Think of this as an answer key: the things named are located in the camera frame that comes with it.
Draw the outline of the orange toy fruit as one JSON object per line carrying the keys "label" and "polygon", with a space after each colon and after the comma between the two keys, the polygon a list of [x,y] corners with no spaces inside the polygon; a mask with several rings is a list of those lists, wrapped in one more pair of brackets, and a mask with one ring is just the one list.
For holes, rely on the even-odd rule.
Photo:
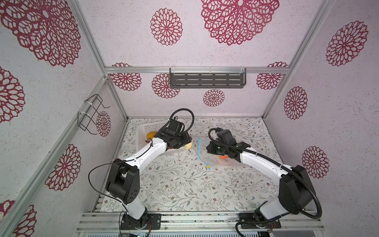
{"label": "orange toy fruit", "polygon": [[221,159],[221,160],[226,160],[228,158],[229,158],[228,155],[219,156],[219,159]]}

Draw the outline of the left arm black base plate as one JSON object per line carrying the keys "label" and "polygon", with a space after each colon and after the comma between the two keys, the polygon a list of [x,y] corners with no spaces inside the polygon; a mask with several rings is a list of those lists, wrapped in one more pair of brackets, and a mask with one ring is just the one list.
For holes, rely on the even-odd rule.
{"label": "left arm black base plate", "polygon": [[161,214],[145,213],[140,219],[134,219],[124,214],[121,219],[121,230],[159,230],[161,225]]}

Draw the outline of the clear zip top bag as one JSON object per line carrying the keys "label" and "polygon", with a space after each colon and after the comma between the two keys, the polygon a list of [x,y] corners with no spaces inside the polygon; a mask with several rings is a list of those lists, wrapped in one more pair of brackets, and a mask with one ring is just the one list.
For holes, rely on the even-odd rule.
{"label": "clear zip top bag", "polygon": [[197,157],[205,165],[206,170],[215,171],[216,169],[226,167],[243,167],[245,166],[238,161],[228,158],[226,160],[219,159],[219,155],[209,154],[206,147],[209,145],[209,138],[197,137]]}

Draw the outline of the white perforated plastic basket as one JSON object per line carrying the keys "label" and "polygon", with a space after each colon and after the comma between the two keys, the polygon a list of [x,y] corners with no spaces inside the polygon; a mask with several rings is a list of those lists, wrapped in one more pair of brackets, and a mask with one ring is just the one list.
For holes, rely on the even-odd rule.
{"label": "white perforated plastic basket", "polygon": [[[140,151],[142,148],[144,148],[148,144],[146,135],[152,131],[158,132],[158,130],[161,127],[163,127],[167,122],[168,120],[161,120],[161,121],[144,123],[137,126],[136,135],[135,135],[137,152]],[[185,147],[181,147],[179,149],[169,149],[164,153],[164,155],[172,155],[174,153],[185,152],[185,151],[187,151]]]}

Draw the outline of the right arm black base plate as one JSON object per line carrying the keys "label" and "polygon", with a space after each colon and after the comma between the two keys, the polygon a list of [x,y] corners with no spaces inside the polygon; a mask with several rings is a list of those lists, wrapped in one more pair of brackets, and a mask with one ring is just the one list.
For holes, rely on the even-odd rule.
{"label": "right arm black base plate", "polygon": [[264,217],[253,212],[239,213],[239,221],[242,223],[242,229],[280,229],[281,223],[279,220],[268,222]]}

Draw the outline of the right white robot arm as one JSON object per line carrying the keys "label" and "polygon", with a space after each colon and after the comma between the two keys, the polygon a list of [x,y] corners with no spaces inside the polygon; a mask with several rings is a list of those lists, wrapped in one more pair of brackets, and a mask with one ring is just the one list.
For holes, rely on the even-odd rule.
{"label": "right white robot arm", "polygon": [[238,143],[228,129],[211,128],[208,138],[210,143],[206,149],[209,154],[226,155],[258,170],[279,185],[277,197],[254,211],[253,222],[257,225],[276,221],[288,214],[301,213],[312,219],[320,218],[320,202],[305,168],[281,164],[245,142]]}

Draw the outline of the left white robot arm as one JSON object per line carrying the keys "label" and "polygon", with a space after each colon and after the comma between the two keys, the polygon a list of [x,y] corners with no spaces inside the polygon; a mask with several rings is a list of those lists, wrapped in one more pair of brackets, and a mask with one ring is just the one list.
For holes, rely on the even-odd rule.
{"label": "left white robot arm", "polygon": [[185,130],[184,123],[171,118],[135,155],[124,160],[116,159],[111,164],[106,191],[110,197],[123,204],[132,221],[140,226],[147,221],[147,208],[139,198],[142,171],[168,150],[183,148],[191,142],[192,138]]}

